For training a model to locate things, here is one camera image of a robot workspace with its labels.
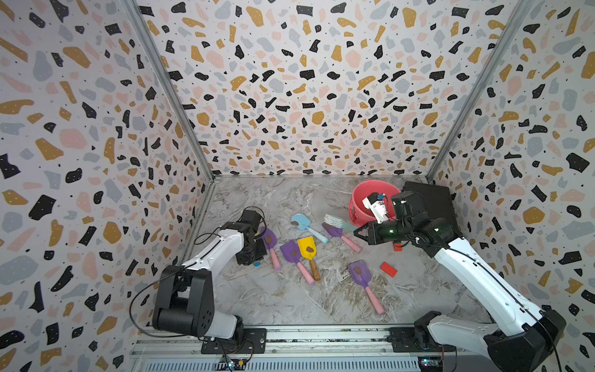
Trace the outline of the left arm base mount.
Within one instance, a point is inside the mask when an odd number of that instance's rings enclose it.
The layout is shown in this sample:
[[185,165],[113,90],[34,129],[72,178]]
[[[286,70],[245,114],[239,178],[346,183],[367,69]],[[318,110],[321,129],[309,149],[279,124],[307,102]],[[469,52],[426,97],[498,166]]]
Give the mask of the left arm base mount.
[[263,354],[267,344],[266,328],[247,328],[231,339],[205,337],[201,354]]

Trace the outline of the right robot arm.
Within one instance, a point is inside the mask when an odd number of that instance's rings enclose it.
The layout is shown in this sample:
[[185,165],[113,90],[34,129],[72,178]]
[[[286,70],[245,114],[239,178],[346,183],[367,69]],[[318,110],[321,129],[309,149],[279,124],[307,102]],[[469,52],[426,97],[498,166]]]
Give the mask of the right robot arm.
[[356,229],[370,246],[408,242],[454,274],[491,316],[491,323],[454,319],[430,311],[414,324],[418,347],[452,346],[490,359],[501,371],[533,371],[550,355],[566,327],[555,310],[544,311],[487,264],[463,234],[444,218],[433,219],[425,198],[373,192],[362,201],[374,219]]

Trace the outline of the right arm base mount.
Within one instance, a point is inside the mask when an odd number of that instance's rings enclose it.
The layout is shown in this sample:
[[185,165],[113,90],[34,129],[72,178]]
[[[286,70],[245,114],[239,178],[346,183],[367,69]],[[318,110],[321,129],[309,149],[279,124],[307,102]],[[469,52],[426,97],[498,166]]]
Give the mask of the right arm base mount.
[[429,333],[421,326],[390,327],[387,342],[394,353],[430,351],[433,341]]

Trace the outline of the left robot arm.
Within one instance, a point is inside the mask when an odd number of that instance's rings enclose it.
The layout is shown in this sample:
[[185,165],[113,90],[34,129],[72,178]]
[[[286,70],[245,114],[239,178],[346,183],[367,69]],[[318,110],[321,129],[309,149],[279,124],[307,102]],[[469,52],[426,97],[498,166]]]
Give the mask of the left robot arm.
[[243,320],[215,309],[213,282],[232,259],[240,266],[249,266],[267,255],[265,227],[263,211],[248,207],[238,220],[209,234],[208,244],[196,256],[182,265],[166,267],[156,294],[153,328],[183,336],[243,342]]

